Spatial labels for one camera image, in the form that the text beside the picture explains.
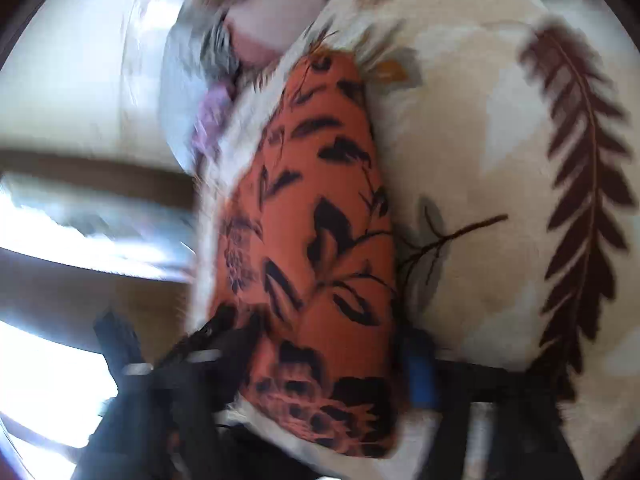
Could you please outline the cream leaf-print blanket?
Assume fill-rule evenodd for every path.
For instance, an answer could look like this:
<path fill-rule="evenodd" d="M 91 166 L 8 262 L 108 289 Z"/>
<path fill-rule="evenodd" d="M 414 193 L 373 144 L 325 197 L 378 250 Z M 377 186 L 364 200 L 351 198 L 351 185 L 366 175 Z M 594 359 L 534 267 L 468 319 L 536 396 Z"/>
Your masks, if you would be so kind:
<path fill-rule="evenodd" d="M 229 417 L 328 477 L 417 479 L 439 414 L 412 408 L 408 328 L 439 359 L 523 373 L 581 479 L 638 477 L 639 41 L 615 0 L 329 0 L 239 95 L 200 189 L 193 324 L 214 305 L 224 205 L 288 76 L 354 60 L 390 202 L 395 440 L 380 458 L 299 439 L 242 397 Z"/>

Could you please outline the purple small cloth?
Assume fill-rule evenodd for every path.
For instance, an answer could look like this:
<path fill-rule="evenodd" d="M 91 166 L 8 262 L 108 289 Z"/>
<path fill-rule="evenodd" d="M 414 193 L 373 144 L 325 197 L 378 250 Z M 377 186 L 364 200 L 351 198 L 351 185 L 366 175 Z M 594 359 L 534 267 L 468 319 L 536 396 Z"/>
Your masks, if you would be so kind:
<path fill-rule="evenodd" d="M 219 154 L 219 143 L 226 132 L 234 105 L 235 86 L 228 80 L 213 84 L 201 99 L 194 119 L 194 151 L 211 159 Z"/>

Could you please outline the grey blue floral cloth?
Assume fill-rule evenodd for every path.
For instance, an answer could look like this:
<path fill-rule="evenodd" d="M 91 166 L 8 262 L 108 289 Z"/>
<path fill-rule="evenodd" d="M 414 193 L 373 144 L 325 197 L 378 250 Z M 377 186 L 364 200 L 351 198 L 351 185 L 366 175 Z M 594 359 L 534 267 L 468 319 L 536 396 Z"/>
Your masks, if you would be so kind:
<path fill-rule="evenodd" d="M 198 108 L 216 84 L 231 82 L 240 68 L 226 8 L 183 6 L 169 29 L 160 69 L 157 118 L 180 168 L 195 171 Z"/>

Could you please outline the orange floral garment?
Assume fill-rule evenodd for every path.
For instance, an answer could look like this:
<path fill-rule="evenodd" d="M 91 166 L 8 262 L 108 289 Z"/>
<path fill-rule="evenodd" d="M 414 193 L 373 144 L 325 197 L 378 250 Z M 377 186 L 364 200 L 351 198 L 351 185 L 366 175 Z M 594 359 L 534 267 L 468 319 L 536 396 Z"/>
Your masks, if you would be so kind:
<path fill-rule="evenodd" d="M 299 439 L 390 452 L 394 258 L 359 70 L 344 52 L 307 55 L 219 228 L 214 305 L 266 319 L 242 397 Z"/>

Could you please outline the pink bolster pillow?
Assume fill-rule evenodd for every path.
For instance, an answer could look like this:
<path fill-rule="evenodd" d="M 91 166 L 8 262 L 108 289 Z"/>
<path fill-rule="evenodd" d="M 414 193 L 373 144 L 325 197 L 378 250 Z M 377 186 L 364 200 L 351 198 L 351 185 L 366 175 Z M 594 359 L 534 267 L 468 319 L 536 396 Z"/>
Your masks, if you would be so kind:
<path fill-rule="evenodd" d="M 230 6 L 224 26 L 246 67 L 263 68 L 284 55 L 318 18 L 328 0 L 241 0 Z"/>

